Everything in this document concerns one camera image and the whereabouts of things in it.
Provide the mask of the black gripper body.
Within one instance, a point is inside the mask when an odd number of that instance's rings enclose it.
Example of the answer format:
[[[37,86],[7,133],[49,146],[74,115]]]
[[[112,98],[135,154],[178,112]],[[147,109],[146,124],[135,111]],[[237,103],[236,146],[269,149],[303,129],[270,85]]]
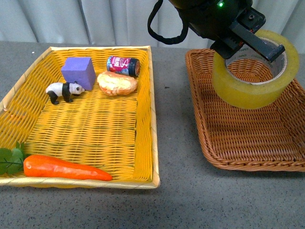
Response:
[[[214,41],[211,49],[224,59],[231,58],[246,44],[230,30],[233,22],[255,34],[266,21],[252,7],[251,0],[172,0],[170,3],[198,36]]]

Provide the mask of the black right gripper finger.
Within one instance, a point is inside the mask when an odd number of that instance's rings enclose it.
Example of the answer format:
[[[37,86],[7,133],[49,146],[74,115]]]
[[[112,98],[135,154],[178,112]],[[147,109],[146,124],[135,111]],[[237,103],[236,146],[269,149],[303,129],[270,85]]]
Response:
[[[237,21],[230,25],[230,30],[269,62],[275,61],[285,51],[282,44],[273,48]]]

